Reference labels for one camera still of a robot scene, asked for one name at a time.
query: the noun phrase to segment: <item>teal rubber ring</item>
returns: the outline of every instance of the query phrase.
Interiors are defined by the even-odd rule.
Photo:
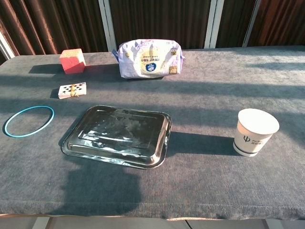
[[[49,118],[49,120],[47,121],[47,123],[45,125],[43,125],[42,127],[40,127],[38,130],[35,130],[29,134],[26,134],[26,135],[11,135],[9,132],[8,132],[8,125],[10,123],[10,121],[16,117],[17,115],[20,115],[21,113],[25,112],[25,111],[28,111],[28,110],[31,110],[31,109],[35,109],[35,108],[48,108],[51,112],[52,112],[52,115],[51,115],[51,118]],[[10,137],[27,137],[27,136],[30,136],[30,135],[33,135],[37,132],[39,132],[40,130],[44,129],[48,124],[50,124],[50,122],[53,120],[55,116],[55,112],[53,110],[53,108],[49,107],[49,106],[31,106],[29,108],[26,108],[26,109],[23,109],[22,111],[19,111],[18,113],[14,114],[11,118],[9,118],[9,120],[6,122],[5,126],[4,126],[4,132],[6,135],[10,136]]]

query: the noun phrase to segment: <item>sponge block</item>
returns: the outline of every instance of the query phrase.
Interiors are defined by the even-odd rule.
[[[59,59],[66,74],[82,73],[86,66],[81,49],[64,50]]]

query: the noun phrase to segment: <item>plastic bag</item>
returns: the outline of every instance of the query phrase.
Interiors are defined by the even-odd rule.
[[[181,46],[171,40],[138,39],[120,45],[116,56],[121,77],[157,78],[179,74],[184,57]]]

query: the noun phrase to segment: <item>white paper cup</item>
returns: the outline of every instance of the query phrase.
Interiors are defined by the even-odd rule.
[[[243,156],[255,156],[279,128],[277,119],[265,111],[241,110],[233,147]]]

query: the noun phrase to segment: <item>playing card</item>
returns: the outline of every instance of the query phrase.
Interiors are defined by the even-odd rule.
[[[86,82],[62,85],[59,88],[58,97],[60,99],[75,97],[87,93]]]

